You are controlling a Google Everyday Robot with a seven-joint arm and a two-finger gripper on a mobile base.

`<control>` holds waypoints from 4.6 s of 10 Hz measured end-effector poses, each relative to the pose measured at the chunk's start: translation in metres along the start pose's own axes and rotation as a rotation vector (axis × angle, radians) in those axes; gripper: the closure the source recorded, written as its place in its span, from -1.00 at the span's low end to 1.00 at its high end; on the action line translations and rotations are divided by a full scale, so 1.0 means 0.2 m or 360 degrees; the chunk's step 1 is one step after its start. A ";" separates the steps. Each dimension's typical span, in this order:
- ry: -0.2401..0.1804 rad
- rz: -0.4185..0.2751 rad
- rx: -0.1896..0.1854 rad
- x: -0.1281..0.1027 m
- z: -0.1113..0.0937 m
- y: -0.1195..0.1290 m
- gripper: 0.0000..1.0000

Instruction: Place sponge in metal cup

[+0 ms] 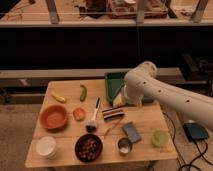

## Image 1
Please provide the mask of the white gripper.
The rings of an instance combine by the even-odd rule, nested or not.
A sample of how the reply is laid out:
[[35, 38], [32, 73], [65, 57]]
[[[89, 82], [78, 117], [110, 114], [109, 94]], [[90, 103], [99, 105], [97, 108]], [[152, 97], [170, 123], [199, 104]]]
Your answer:
[[139, 91], [124, 85], [119, 89], [118, 94], [115, 96], [113, 106], [121, 107], [126, 105], [141, 106], [142, 95]]

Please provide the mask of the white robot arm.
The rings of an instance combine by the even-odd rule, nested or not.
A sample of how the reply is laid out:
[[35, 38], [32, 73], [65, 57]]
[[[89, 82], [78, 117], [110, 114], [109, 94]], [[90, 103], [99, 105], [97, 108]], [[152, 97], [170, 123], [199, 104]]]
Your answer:
[[150, 61], [128, 71], [113, 106], [138, 105], [146, 95], [213, 131], [213, 98], [166, 84], [157, 80], [156, 76], [157, 67]]

